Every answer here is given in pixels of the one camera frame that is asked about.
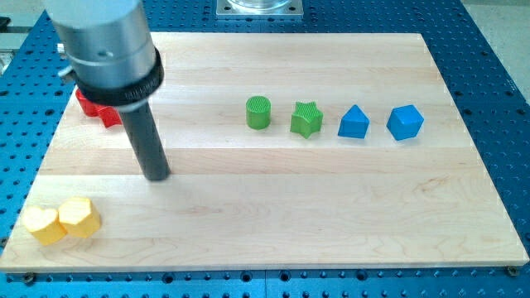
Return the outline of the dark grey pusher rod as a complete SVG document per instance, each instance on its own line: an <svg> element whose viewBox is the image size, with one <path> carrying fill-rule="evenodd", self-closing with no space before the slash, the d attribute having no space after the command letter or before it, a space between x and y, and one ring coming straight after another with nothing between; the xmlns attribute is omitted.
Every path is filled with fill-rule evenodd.
<svg viewBox="0 0 530 298"><path fill-rule="evenodd" d="M118 113L144 177L165 180L171 169L148 101L119 108Z"/></svg>

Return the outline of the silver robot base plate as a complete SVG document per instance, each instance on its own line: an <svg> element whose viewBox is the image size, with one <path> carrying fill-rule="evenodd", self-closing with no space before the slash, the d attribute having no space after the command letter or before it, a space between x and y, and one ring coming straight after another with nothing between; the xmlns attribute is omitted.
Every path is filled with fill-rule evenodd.
<svg viewBox="0 0 530 298"><path fill-rule="evenodd" d="M216 0L216 15L237 17L302 17L302 0Z"/></svg>

